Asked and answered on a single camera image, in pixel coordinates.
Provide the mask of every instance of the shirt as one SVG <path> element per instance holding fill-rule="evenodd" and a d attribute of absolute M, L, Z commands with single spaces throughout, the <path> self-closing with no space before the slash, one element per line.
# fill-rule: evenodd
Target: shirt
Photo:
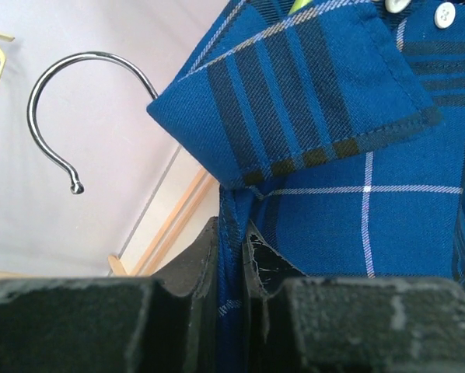
<path fill-rule="evenodd" d="M 220 183 L 218 371 L 242 371 L 248 221 L 308 275 L 465 289 L 465 5 L 232 0 L 149 114 Z"/>

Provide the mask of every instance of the hook tip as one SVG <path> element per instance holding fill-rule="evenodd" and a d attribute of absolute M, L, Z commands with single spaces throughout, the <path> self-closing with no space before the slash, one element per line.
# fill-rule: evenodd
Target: hook tip
<path fill-rule="evenodd" d="M 70 190 L 73 194 L 82 194 L 84 193 L 84 186 L 80 181 L 76 181 L 70 186 Z"/>

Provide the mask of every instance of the button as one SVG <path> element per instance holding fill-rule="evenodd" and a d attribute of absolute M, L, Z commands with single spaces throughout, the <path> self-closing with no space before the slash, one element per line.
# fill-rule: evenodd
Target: button
<path fill-rule="evenodd" d="M 446 29 L 456 18 L 456 7 L 451 2 L 443 2 L 435 12 L 435 25 L 439 29 Z"/>
<path fill-rule="evenodd" d="M 390 13 L 400 13 L 409 4 L 411 0 L 385 0 L 386 10 Z"/>

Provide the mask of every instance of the wooden trim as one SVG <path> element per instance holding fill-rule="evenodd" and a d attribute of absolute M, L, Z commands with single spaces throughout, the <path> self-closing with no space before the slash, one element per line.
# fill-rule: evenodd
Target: wooden trim
<path fill-rule="evenodd" d="M 187 222 L 189 221 L 191 216 L 193 216 L 193 213 L 196 211 L 200 203 L 204 200 L 208 191 L 212 188 L 214 184 L 215 179 L 211 175 L 207 175 L 207 178 L 201 185 L 201 188 L 192 197 L 192 200 L 186 206 L 186 209 L 183 211 L 179 220 L 172 227 L 172 230 L 170 231 L 169 235 L 165 238 L 162 245 L 158 248 L 158 251 L 156 252 L 155 256 L 149 262 L 149 265 L 142 271 L 143 275 L 151 275 L 156 271 L 158 266 L 161 264 L 163 258 L 165 258 L 165 255 L 169 252 L 170 248 L 177 240 L 177 237 L 179 237 L 179 234 L 182 232 Z"/>
<path fill-rule="evenodd" d="M 124 268 L 121 260 L 118 259 L 115 255 L 108 256 L 108 263 L 110 264 L 111 270 L 114 272 L 115 276 L 127 276 L 127 271 Z"/>
<path fill-rule="evenodd" d="M 179 202 L 177 202 L 176 207 L 172 210 L 172 212 L 170 212 L 170 215 L 163 222 L 159 231 L 156 233 L 155 237 L 153 237 L 153 240 L 150 242 L 148 248 L 144 251 L 141 258 L 139 258 L 139 261 L 136 263 L 134 268 L 131 270 L 132 276 L 135 276 L 142 271 L 143 267 L 147 264 L 148 260 L 150 259 L 153 252 L 155 251 L 156 247 L 162 241 L 162 238 L 170 230 L 170 227 L 175 222 L 179 213 L 183 210 L 186 203 L 190 200 L 193 193 L 200 186 L 201 182 L 204 180 L 204 178 L 207 175 L 208 173 L 204 168 L 201 168 L 200 171 L 198 171 L 193 181 L 191 181 L 191 183 L 189 184 L 189 187 L 184 192 L 183 196 L 180 198 Z"/>

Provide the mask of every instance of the metal hook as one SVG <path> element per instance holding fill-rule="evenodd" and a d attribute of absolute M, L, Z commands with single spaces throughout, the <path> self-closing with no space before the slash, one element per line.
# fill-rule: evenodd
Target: metal hook
<path fill-rule="evenodd" d="M 29 102 L 27 103 L 27 123 L 29 124 L 29 130 L 32 134 L 32 138 L 36 142 L 37 146 L 40 150 L 56 165 L 64 169 L 69 175 L 70 180 L 72 181 L 72 185 L 70 190 L 73 194 L 81 194 L 84 191 L 84 186 L 80 182 L 79 174 L 77 170 L 67 161 L 65 161 L 60 155 L 53 151 L 46 144 L 43 137 L 40 134 L 39 127 L 37 126 L 37 103 L 39 102 L 40 94 L 43 92 L 44 87 L 46 84 L 53 78 L 60 70 L 63 70 L 67 66 L 74 64 L 80 61 L 88 61 L 88 60 L 101 60 L 101 61 L 108 61 L 114 64 L 118 64 L 119 66 L 126 68 L 132 74 L 134 74 L 139 81 L 143 84 L 143 86 L 148 91 L 149 95 L 152 99 L 157 99 L 158 93 L 156 93 L 155 89 L 153 88 L 152 83 L 146 77 L 146 75 L 134 64 L 126 59 L 119 57 L 115 54 L 107 53 L 107 52 L 99 52 L 99 51 L 91 51 L 91 52 L 82 52 L 73 54 L 71 56 L 67 56 L 62 58 L 60 61 L 52 64 L 37 80 L 36 84 L 32 88 L 32 92 L 30 93 Z"/>

